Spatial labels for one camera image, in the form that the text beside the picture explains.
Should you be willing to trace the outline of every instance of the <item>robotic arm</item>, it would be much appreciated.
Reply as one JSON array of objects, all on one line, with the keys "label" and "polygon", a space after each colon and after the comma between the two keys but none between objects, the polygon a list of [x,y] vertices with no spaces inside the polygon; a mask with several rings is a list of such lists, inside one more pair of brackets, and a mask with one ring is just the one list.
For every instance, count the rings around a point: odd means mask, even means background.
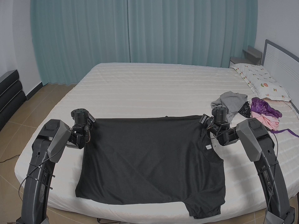
[{"label": "robotic arm", "polygon": [[[290,207],[286,184],[274,152],[274,142],[266,128],[256,118],[246,119],[230,128],[226,121],[227,113],[227,108],[216,107],[212,110],[213,117],[202,115],[200,123],[207,129],[207,136],[211,138],[211,132],[222,146],[241,140],[249,160],[256,166],[269,204],[267,224],[293,224],[295,209]],[[85,109],[73,110],[71,116],[75,121],[72,129],[61,120],[51,119],[33,142],[21,217],[17,223],[49,224],[46,211],[50,183],[55,177],[55,163],[60,160],[67,143],[81,149],[90,141],[90,130],[96,121]]]},{"label": "robotic arm", "polygon": [[207,129],[207,136],[211,138],[210,132],[213,133],[222,146],[240,139],[249,160],[254,162],[266,203],[269,204],[266,223],[294,223],[295,209],[290,207],[286,184],[274,152],[274,142],[267,129],[256,118],[246,119],[230,128],[226,121],[227,113],[226,107],[216,107],[212,110],[214,117],[203,114],[200,123]]}]

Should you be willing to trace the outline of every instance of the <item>bed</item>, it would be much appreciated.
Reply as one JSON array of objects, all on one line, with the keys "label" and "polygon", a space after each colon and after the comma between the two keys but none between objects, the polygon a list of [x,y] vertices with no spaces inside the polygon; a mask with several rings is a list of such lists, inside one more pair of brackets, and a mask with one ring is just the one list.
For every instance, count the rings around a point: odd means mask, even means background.
[{"label": "bed", "polygon": [[[267,57],[263,58],[264,62],[270,64]],[[49,119],[61,119],[71,127],[74,122],[70,112],[76,108],[85,108],[96,118],[210,115],[210,103],[226,91],[247,94],[248,99],[254,97],[234,69],[147,63],[96,65],[37,128],[17,161],[16,177],[20,182],[25,178],[32,155],[31,145]],[[283,115],[279,129],[289,128],[299,133],[299,120],[291,103],[269,101],[269,104]],[[237,114],[231,126],[244,119]],[[277,139],[278,160],[290,198],[299,192],[299,142],[288,132],[277,134]],[[108,205],[77,198],[75,188],[80,178],[83,150],[73,148],[66,148],[56,164],[48,205],[123,222],[190,224],[215,222],[265,208],[255,166],[249,161],[240,141],[227,147],[220,146],[215,140],[212,143],[217,154],[224,159],[226,196],[220,215],[194,219],[182,202]]]}]

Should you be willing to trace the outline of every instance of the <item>pillow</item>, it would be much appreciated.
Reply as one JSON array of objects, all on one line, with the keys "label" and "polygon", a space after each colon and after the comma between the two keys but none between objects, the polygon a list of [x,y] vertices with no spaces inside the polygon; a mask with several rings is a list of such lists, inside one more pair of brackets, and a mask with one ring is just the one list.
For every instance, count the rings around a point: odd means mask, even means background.
[{"label": "pillow", "polygon": [[261,65],[238,63],[231,65],[260,99],[290,101],[288,92]]}]

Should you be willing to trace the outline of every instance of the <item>pink garment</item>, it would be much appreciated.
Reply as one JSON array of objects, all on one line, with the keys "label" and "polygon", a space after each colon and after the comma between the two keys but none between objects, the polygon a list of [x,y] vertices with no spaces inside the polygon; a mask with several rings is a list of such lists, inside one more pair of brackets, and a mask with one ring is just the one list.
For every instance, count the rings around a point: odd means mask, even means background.
[{"label": "pink garment", "polygon": [[253,111],[251,111],[251,117],[256,118],[258,121],[260,121],[263,125],[265,125],[271,130],[274,131],[278,130],[279,121],[278,118],[276,117],[268,116],[264,114],[258,114]]}]

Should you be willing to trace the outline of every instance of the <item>black furniture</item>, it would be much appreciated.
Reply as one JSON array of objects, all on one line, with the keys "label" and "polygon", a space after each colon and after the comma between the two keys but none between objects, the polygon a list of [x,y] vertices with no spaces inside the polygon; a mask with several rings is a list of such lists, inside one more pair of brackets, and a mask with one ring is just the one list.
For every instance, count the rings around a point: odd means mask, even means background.
[{"label": "black furniture", "polygon": [[238,64],[238,63],[246,63],[252,65],[260,65],[262,59],[262,52],[253,48],[252,46],[248,46],[247,50],[242,50],[244,58],[241,57],[231,57],[230,64]]},{"label": "black furniture", "polygon": [[6,72],[0,77],[0,130],[25,102],[22,88],[17,70]]}]

